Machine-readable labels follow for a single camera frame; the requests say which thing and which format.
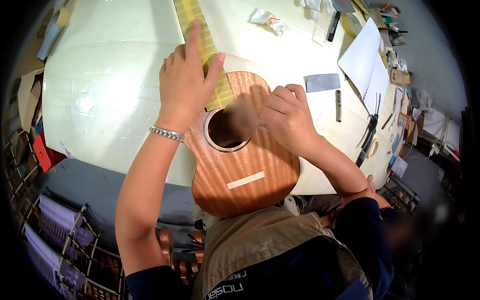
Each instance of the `person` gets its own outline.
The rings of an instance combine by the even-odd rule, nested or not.
[[[155,126],[184,134],[211,97],[225,54],[204,76],[200,26],[164,59]],[[291,153],[319,168],[342,197],[335,235],[316,213],[271,207],[221,220],[207,231],[205,257],[191,287],[167,265],[155,236],[167,171],[179,142],[150,132],[120,191],[115,233],[133,299],[381,299],[392,281],[381,208],[360,169],[319,135],[300,85],[278,86],[259,124]]]

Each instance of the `hand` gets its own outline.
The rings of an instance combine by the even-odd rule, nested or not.
[[[225,54],[219,53],[204,77],[198,46],[200,23],[194,20],[187,44],[179,45],[163,59],[160,81],[160,113],[156,126],[184,134],[196,114],[205,108],[215,90]]]
[[[267,128],[288,151],[301,157],[305,157],[312,141],[318,136],[308,108],[307,95],[298,84],[277,86],[266,97],[260,111],[259,125]]]

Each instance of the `fingernail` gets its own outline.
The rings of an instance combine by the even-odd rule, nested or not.
[[[221,61],[221,62],[225,62],[225,57],[227,57],[227,55],[225,53],[219,53],[218,55],[218,59]]]

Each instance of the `pen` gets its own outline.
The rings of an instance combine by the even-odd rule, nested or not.
[[[329,42],[333,41],[333,37],[335,36],[336,27],[338,25],[339,20],[340,20],[340,12],[336,12],[335,18],[333,19],[332,29],[330,29],[330,34],[328,35],[328,39],[327,39]]]
[[[336,121],[342,121],[342,95],[340,90],[337,90],[336,93]]]

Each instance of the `work table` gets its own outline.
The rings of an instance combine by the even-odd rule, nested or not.
[[[309,93],[315,128],[335,147],[356,161],[368,125],[368,112],[356,88],[337,65],[352,42],[339,25],[334,41],[320,46],[312,40],[314,20],[292,0],[199,0],[218,51],[225,52],[225,72],[248,71],[262,77],[273,90],[304,76],[338,73],[342,92],[342,122],[336,122],[335,90]],[[184,43],[173,1],[73,1],[69,24],[47,60],[43,90],[43,122],[47,146],[76,159],[127,173],[160,109],[158,71],[163,58]],[[255,8],[271,11],[288,28],[277,36],[264,25],[249,22]],[[360,13],[356,13],[365,24]],[[394,104],[389,84],[379,112],[379,148],[361,166],[374,175],[377,186],[387,178],[392,154],[391,134],[381,129]],[[180,144],[167,183],[190,186],[195,159]],[[300,159],[294,194],[335,193],[325,175]]]

